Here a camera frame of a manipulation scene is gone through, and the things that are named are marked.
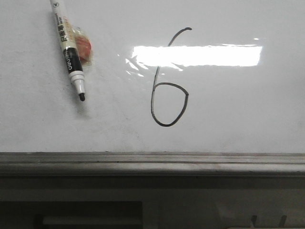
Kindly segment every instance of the whiteboard frame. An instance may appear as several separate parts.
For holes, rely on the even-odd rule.
[[[0,176],[305,176],[305,154],[0,153]]]

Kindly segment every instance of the whiteboard marker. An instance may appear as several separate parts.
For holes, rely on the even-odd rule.
[[[71,83],[75,86],[77,94],[82,101],[85,100],[84,72],[78,56],[77,46],[70,25],[65,6],[62,0],[50,0],[55,18],[56,32],[61,50],[66,61]]]

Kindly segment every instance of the black marker tip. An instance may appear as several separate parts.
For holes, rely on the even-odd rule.
[[[79,94],[81,101],[85,101],[85,93]]]

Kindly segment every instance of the whiteboard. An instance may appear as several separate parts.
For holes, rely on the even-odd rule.
[[[302,0],[67,0],[93,48],[86,101],[48,0],[0,2],[0,152],[302,153]],[[167,48],[181,29],[184,31]],[[184,88],[170,127],[153,81]],[[170,123],[184,93],[156,88]]]

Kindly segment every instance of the black marker writing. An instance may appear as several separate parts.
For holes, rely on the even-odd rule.
[[[169,42],[169,44],[167,45],[167,47],[171,46],[172,43],[173,43],[173,41],[174,41],[182,32],[184,32],[184,31],[186,31],[186,30],[192,30],[192,28],[186,27],[186,28],[180,30],[179,32],[177,32],[177,33],[173,36],[172,40]],[[158,83],[158,84],[157,84],[157,79],[158,79],[159,71],[160,71],[160,66],[157,67],[157,71],[156,71],[156,74],[155,74],[155,76],[154,76],[154,81],[153,81],[152,99],[151,99],[151,113],[152,113],[153,119],[156,121],[157,124],[159,124],[159,125],[161,125],[161,126],[169,127],[169,126],[174,125],[174,124],[182,117],[182,115],[184,114],[184,112],[185,112],[185,110],[186,110],[186,106],[187,106],[187,101],[188,101],[188,98],[189,98],[189,93],[188,93],[183,87],[181,87],[181,86],[179,86],[179,85],[176,85],[176,84],[174,84],[174,83]],[[160,122],[160,121],[156,118],[156,116],[155,116],[155,114],[154,114],[154,109],[153,109],[154,94],[155,94],[156,88],[157,88],[158,86],[160,86],[160,85],[169,85],[169,86],[176,87],[176,88],[180,89],[181,91],[183,91],[184,94],[185,94],[184,105],[183,105],[183,108],[182,108],[181,112],[180,112],[179,115],[176,117],[176,119],[173,120],[173,121],[172,121],[171,123],[169,123],[169,124],[165,124],[165,123]]]

